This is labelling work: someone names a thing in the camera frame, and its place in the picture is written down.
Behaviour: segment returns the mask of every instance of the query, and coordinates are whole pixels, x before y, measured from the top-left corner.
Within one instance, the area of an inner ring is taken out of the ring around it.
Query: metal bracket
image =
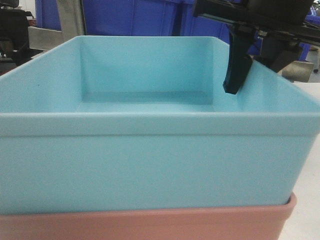
[[[56,0],[61,31],[30,26],[31,49],[50,50],[76,36],[86,35],[86,21],[82,0]]]

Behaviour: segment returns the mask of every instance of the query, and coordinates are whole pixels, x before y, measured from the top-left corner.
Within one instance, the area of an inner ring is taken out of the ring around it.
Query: light blue plastic bin
[[[81,36],[0,77],[0,214],[285,204],[320,104],[214,37]]]

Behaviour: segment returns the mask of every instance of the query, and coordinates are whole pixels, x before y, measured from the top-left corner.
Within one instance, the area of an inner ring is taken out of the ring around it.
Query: white surface
[[[36,17],[36,1],[35,0],[19,0],[22,10],[30,11]]]
[[[320,100],[320,83],[295,83]],[[320,135],[310,151],[293,192],[297,205],[279,240],[320,240]]]

